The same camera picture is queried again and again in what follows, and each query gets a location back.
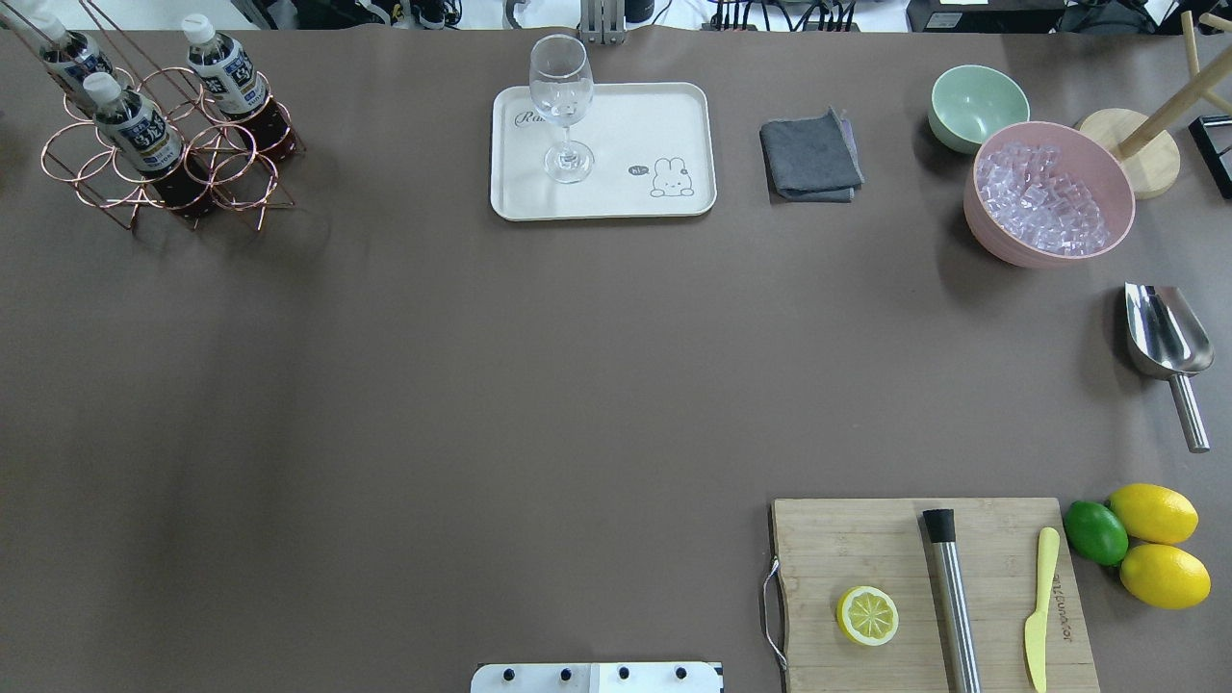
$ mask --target wire bottle rack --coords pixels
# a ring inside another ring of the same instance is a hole
[[[234,213],[256,233],[262,231],[267,212],[294,207],[294,199],[281,181],[278,164],[306,148],[291,122],[291,112],[275,100],[262,73],[257,73],[257,79],[266,86],[265,104],[245,118],[228,120],[216,107],[196,73],[187,68],[160,67],[95,0],[78,2],[101,30],[113,62],[124,64],[124,68],[115,68],[116,79],[154,101],[164,113],[168,128],[184,139],[180,164],[188,178],[203,189],[187,203],[165,203],[153,187],[161,179],[145,179],[137,174],[118,149],[102,138],[94,121],[76,110],[68,95],[64,96],[64,112],[71,122],[52,133],[39,157],[48,178],[67,184],[83,205],[99,210],[131,233],[136,233],[139,212],[145,207],[171,212],[196,231],[202,221],[214,215],[188,218],[186,212],[200,208],[206,197],[211,199],[217,211]],[[0,0],[0,5],[25,25],[14,27],[14,33],[41,63],[32,41],[48,41],[48,37],[9,0]],[[147,65],[144,72],[129,58],[133,53]],[[136,79],[138,74],[145,76]],[[282,115],[286,129],[276,142],[259,149],[250,127],[271,102]],[[201,165],[184,165],[191,158]]]

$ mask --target pink bowl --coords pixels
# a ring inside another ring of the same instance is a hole
[[[962,211],[976,240],[989,253],[1013,265],[1048,269],[1098,258],[1116,248],[1125,239],[1133,224],[1136,211],[1133,189],[1130,186],[1130,179],[1121,170],[1121,164],[1109,154],[1108,149],[1071,127],[1029,121],[1004,127],[993,133],[976,153],[976,163],[1000,150],[1010,142],[1020,142],[1027,147],[1052,144],[1058,148],[1061,159],[1057,162],[1057,174],[1069,174],[1087,185],[1095,203],[1104,212],[1109,240],[1108,245],[1096,253],[1073,256],[1057,255],[1023,243],[997,223],[979,200],[979,192],[976,187],[976,166],[972,165],[971,173],[967,175],[966,190],[962,194]]]

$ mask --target black box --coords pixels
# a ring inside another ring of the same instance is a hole
[[[909,0],[912,31],[957,33],[1047,33],[1057,26],[1066,0],[988,0],[982,5],[951,5],[940,0]]]

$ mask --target citrus fruit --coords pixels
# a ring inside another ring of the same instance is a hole
[[[1108,507],[1130,536],[1156,544],[1179,544],[1198,528],[1198,511],[1180,493],[1153,483],[1122,486],[1108,497]]]
[[[1167,544],[1130,549],[1121,561],[1121,584],[1161,609],[1188,609],[1211,593],[1211,576],[1202,561]]]
[[[1130,535],[1112,511],[1092,503],[1074,501],[1064,517],[1066,536],[1079,556],[1101,566],[1115,566],[1130,547]]]
[[[861,645],[885,645],[898,633],[898,607],[876,587],[853,587],[839,599],[839,630]]]

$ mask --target wooden mug tree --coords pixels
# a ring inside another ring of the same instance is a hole
[[[1214,15],[1202,15],[1199,21],[1212,28],[1232,31],[1232,22]],[[1181,15],[1181,28],[1185,33],[1189,81],[1172,99],[1164,101],[1151,116],[1129,109],[1104,109],[1078,123],[1083,134],[1103,144],[1121,163],[1138,200],[1163,195],[1180,175],[1180,150],[1177,141],[1164,128],[1199,99],[1232,113],[1232,104],[1211,92],[1216,84],[1232,73],[1232,47],[1223,49],[1202,68],[1198,63],[1198,43],[1194,39],[1190,12]]]

